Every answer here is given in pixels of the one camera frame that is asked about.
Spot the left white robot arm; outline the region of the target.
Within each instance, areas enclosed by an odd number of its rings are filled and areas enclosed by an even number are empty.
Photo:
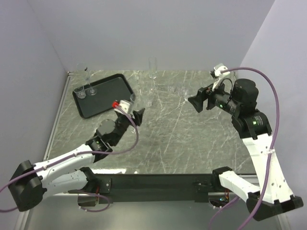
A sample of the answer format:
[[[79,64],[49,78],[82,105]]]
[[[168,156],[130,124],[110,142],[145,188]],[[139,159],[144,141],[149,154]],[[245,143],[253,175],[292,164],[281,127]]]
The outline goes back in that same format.
[[[142,124],[145,108],[129,114],[117,105],[114,111],[116,120],[104,120],[93,137],[76,149],[51,160],[34,164],[24,161],[18,165],[7,184],[17,210],[28,211],[61,192],[79,190],[88,194],[95,190],[98,182],[87,166],[115,155],[112,148],[129,126],[137,129]]]

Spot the small clear tumbler glass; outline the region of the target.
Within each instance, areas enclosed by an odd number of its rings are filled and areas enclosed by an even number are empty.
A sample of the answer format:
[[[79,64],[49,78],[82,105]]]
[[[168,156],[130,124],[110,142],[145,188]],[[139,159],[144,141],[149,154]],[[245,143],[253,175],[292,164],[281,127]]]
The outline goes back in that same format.
[[[76,87],[73,92],[79,99],[84,99],[86,97],[86,92],[83,85]]]

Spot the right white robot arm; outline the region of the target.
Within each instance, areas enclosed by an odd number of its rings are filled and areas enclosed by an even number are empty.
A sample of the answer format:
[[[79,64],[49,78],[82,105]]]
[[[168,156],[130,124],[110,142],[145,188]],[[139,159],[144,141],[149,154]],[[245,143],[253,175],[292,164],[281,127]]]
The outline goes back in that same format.
[[[228,189],[245,201],[252,212],[258,201],[261,202],[253,218],[256,221],[300,208],[304,205],[288,186],[275,150],[270,149],[272,129],[267,116],[256,109],[259,90],[255,82],[248,79],[235,81],[232,91],[227,93],[222,83],[216,89],[213,85],[200,88],[188,101],[199,113],[204,101],[207,110],[218,107],[229,113],[232,124],[248,149],[259,181],[255,186],[237,175],[229,167],[213,170],[211,185],[215,191]]]

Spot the round clear stemless glass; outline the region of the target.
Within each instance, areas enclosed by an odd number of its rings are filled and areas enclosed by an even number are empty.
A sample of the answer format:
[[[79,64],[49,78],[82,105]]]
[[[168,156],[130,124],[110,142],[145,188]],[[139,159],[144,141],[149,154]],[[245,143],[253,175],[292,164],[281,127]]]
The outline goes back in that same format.
[[[137,108],[138,108],[137,97],[134,93],[132,93],[130,95],[130,103],[131,103],[130,110],[131,110],[131,113],[132,113],[133,111],[136,111]]]

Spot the clear stemmed wine glass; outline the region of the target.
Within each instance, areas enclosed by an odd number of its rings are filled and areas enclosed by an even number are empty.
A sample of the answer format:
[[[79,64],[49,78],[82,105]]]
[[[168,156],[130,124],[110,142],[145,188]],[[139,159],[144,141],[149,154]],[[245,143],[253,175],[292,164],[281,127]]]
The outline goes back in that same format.
[[[97,93],[97,90],[91,85],[91,74],[88,68],[88,65],[85,63],[77,64],[77,72],[79,75],[86,81],[89,88],[87,89],[87,94],[90,96],[94,96]]]

